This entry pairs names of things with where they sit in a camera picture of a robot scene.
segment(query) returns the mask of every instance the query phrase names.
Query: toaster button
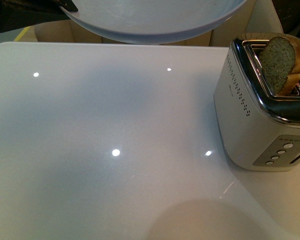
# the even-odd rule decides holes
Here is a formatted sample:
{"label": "toaster button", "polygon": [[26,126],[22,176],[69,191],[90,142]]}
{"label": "toaster button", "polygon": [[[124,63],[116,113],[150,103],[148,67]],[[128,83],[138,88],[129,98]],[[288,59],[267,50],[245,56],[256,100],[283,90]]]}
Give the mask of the toaster button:
{"label": "toaster button", "polygon": [[284,147],[285,149],[292,148],[293,146],[294,146],[293,143],[286,143],[285,145],[283,145],[283,147]]}
{"label": "toaster button", "polygon": [[283,150],[283,149],[282,149],[282,150],[277,151],[276,153],[277,153],[277,154],[284,154],[285,152],[286,152],[286,150]]}

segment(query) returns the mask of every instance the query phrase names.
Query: toast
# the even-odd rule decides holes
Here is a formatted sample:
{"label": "toast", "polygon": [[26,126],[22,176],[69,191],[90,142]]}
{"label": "toast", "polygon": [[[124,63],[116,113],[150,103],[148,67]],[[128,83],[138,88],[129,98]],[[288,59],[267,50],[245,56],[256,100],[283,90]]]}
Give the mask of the toast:
{"label": "toast", "polygon": [[258,59],[272,93],[290,95],[300,81],[300,41],[289,36],[274,37],[265,45]]}

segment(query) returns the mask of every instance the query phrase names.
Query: stainless steel toaster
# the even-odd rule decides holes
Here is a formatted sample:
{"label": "stainless steel toaster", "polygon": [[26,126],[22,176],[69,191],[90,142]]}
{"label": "stainless steel toaster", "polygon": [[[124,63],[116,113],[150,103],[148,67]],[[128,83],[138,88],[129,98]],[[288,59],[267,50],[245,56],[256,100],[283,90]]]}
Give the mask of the stainless steel toaster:
{"label": "stainless steel toaster", "polygon": [[274,35],[233,40],[214,92],[224,150],[248,170],[281,172],[300,164],[300,82],[290,95],[273,94],[258,60]]}

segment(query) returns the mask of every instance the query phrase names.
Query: black object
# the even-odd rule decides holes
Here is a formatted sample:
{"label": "black object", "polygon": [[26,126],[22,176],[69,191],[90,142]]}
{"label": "black object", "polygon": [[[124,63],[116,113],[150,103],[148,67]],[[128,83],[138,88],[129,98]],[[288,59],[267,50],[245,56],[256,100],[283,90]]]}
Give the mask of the black object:
{"label": "black object", "polygon": [[0,33],[69,19],[59,6],[78,11],[72,0],[0,0]]}
{"label": "black object", "polygon": [[300,38],[300,0],[272,0],[283,32]]}

